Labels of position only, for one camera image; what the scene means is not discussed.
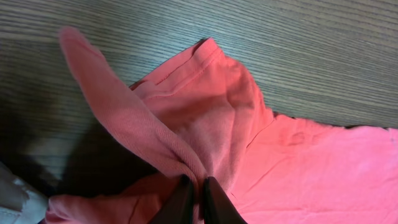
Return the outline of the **red printed t-shirt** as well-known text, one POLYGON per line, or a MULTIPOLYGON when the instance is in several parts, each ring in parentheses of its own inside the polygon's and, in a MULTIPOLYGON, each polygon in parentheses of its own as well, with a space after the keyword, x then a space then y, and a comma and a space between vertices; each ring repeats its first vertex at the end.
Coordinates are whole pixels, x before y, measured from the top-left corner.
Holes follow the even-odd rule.
POLYGON ((126 86, 75 28, 59 33, 96 119, 157 169, 116 196, 50 198, 47 223, 147 223, 187 175, 213 176, 248 223, 396 223, 397 130, 277 114, 252 75, 209 38, 126 86))

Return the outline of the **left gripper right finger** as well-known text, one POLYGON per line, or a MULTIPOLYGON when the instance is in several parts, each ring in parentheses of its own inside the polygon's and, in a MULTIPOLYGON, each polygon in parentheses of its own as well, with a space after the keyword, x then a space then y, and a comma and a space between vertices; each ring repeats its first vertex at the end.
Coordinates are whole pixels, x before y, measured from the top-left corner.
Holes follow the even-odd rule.
POLYGON ((203 186, 204 224, 247 224, 214 177, 203 186))

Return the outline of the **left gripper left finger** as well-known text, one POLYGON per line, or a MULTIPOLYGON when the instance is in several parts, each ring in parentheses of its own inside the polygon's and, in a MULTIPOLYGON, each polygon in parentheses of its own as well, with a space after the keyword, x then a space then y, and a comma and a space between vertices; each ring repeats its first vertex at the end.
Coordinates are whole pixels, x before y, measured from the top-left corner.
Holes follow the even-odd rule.
POLYGON ((149 224, 192 224, 194 204, 193 183, 182 175, 178 185, 149 224))

